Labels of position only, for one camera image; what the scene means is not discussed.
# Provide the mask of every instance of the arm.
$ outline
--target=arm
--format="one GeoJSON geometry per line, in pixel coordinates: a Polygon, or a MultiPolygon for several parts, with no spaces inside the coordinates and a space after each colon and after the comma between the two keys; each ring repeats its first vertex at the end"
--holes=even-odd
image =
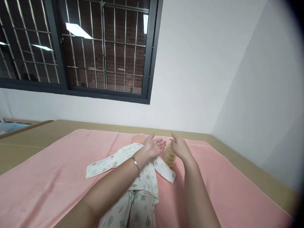
{"type": "MultiPolygon", "coordinates": [[[[166,141],[153,140],[153,137],[154,135],[149,136],[145,145],[133,155],[140,170],[166,146],[166,141]]],[[[133,159],[129,158],[100,179],[55,227],[81,228],[97,225],[100,218],[128,190],[137,176],[138,169],[133,159]]]]}
{"type": "Polygon", "coordinates": [[[186,216],[189,227],[221,228],[199,165],[192,156],[185,140],[172,133],[174,153],[181,158],[185,167],[186,216]]]}

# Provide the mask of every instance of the forearm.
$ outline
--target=forearm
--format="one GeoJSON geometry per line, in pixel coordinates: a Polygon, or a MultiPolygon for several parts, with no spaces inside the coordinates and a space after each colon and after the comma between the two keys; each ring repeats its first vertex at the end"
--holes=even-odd
{"type": "Polygon", "coordinates": [[[184,162],[186,215],[189,227],[220,228],[200,168],[192,157],[184,162]]]}
{"type": "MultiPolygon", "coordinates": [[[[133,157],[140,170],[150,160],[143,148],[133,157]]],[[[100,179],[56,227],[92,227],[128,190],[137,176],[138,168],[129,158],[100,179]]]]}

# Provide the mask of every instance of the window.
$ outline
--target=window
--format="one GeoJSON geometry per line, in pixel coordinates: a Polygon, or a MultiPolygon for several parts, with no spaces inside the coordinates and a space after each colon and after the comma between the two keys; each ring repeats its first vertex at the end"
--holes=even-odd
{"type": "Polygon", "coordinates": [[[0,0],[0,87],[149,104],[162,0],[0,0]]]}

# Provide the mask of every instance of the hand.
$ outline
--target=hand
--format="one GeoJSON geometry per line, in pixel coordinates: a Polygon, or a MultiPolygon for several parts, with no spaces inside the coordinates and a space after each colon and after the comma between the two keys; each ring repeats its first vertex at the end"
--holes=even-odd
{"type": "Polygon", "coordinates": [[[180,137],[178,137],[176,134],[171,133],[173,139],[171,140],[171,145],[173,152],[185,163],[188,160],[194,159],[192,156],[192,153],[186,143],[186,141],[180,137]]]}
{"type": "Polygon", "coordinates": [[[153,138],[154,134],[148,136],[146,138],[145,145],[143,146],[143,149],[146,151],[146,153],[148,153],[149,156],[151,156],[151,159],[159,156],[166,147],[166,141],[153,138]]]}

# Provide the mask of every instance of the white wall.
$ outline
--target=white wall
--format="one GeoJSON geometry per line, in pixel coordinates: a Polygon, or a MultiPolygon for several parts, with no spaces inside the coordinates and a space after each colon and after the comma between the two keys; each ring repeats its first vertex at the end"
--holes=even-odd
{"type": "Polygon", "coordinates": [[[266,0],[165,0],[151,104],[0,89],[0,114],[210,133],[266,0]]]}
{"type": "Polygon", "coordinates": [[[302,51],[292,14],[269,0],[212,130],[296,190],[304,165],[302,51]]]}

